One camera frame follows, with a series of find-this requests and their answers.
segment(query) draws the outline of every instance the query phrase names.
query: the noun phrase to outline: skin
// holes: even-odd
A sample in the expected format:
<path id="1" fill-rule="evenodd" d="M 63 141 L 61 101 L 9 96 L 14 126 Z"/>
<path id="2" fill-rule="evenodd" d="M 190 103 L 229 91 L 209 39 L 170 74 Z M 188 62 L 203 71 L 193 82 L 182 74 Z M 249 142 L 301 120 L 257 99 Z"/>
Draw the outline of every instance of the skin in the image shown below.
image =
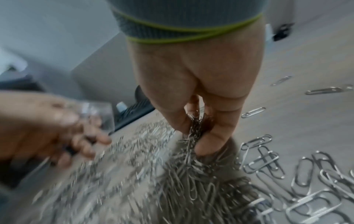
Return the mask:
<path id="1" fill-rule="evenodd" d="M 0 160 L 50 157 L 66 168 L 72 158 L 64 146 L 93 159 L 88 139 L 111 143 L 100 130 L 98 117 L 81 119 L 68 109 L 76 105 L 74 101 L 43 93 L 0 91 L 0 105 Z"/>
<path id="2" fill-rule="evenodd" d="M 218 151 L 236 128 L 263 59 L 264 21 L 200 41 L 130 42 L 129 50 L 138 83 L 174 129 L 189 132 L 186 113 L 199 116 L 202 97 L 205 114 L 214 122 L 195 152 L 208 155 Z"/>

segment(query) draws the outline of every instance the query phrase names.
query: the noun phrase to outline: fingernail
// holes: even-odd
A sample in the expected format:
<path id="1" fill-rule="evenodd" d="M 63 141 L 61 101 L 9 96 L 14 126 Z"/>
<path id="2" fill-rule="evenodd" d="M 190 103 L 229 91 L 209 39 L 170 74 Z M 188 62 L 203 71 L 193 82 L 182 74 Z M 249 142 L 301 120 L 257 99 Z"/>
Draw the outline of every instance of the fingernail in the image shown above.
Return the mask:
<path id="1" fill-rule="evenodd" d="M 60 123 L 62 126 L 66 127 L 77 123 L 79 119 L 80 119 L 79 115 L 75 113 L 67 113 L 63 115 Z"/>
<path id="2" fill-rule="evenodd" d="M 70 164 L 71 164 L 71 156 L 66 153 L 61 155 L 58 161 L 58 166 L 62 168 L 66 168 L 70 166 Z"/>

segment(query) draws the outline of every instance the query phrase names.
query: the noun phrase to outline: person's right hand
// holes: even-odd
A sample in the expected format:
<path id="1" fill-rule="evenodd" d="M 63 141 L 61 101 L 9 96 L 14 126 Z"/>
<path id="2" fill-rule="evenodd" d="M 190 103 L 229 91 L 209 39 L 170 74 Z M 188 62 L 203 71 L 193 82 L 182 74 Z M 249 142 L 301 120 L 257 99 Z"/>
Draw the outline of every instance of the person's right hand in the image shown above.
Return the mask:
<path id="1" fill-rule="evenodd" d="M 230 138 L 263 58 L 264 22 L 211 39 L 177 44 L 129 43 L 143 92 L 170 125 L 185 134 L 199 115 L 199 98 L 213 128 L 195 147 L 197 155 L 218 151 Z"/>
<path id="2" fill-rule="evenodd" d="M 43 93 L 0 91 L 0 160 L 50 157 L 67 167 L 71 155 L 64 146 L 94 158 L 88 139 L 103 144 L 111 139 L 100 130 L 100 119 L 81 119 L 68 109 L 75 103 Z"/>

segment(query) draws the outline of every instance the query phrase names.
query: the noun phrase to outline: person's left hand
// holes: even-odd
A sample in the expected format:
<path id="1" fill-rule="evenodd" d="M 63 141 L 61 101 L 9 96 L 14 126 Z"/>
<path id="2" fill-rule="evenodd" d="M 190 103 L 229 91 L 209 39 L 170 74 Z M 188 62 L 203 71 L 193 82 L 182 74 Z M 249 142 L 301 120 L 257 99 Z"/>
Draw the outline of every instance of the person's left hand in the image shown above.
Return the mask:
<path id="1" fill-rule="evenodd" d="M 66 146 L 93 159 L 89 140 L 110 144 L 111 139 L 100 130 L 99 118 L 81 119 L 68 109 L 75 103 L 43 93 L 0 92 L 0 160 L 50 157 L 68 167 L 71 155 L 63 150 Z"/>

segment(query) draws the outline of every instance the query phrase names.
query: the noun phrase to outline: human hand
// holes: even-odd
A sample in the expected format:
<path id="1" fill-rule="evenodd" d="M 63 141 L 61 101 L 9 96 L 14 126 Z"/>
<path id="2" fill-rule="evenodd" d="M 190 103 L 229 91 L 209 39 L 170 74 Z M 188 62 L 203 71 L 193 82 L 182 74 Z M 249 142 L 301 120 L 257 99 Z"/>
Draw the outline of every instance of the human hand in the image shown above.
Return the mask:
<path id="1" fill-rule="evenodd" d="M 214 125 L 195 147 L 197 155 L 218 151 L 234 132 L 263 58 L 264 21 L 201 41 L 129 43 L 136 79 L 170 125 L 188 134 L 187 112 L 199 116 L 199 97 Z"/>
<path id="2" fill-rule="evenodd" d="M 58 166 L 67 167 L 71 155 L 64 146 L 92 159 L 95 152 L 88 139 L 111 143 L 100 130 L 99 118 L 81 119 L 67 109 L 74 101 L 43 93 L 2 91 L 0 105 L 0 160 L 50 157 Z"/>

